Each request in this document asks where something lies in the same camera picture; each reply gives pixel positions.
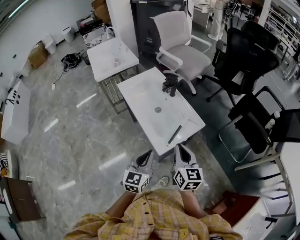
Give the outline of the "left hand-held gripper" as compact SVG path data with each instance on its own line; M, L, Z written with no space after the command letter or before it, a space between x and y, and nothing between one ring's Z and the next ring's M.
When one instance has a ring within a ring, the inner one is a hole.
M149 150L133 161L124 171L122 185L131 193L140 194L148 186L153 175L152 163L154 158L153 150Z

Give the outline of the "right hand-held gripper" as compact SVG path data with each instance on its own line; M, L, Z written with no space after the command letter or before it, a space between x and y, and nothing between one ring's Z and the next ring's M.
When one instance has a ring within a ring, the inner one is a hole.
M173 180L181 191L196 191L203 183L203 170L196 164L195 154L185 145L177 144L174 148L176 164L191 164L178 167Z

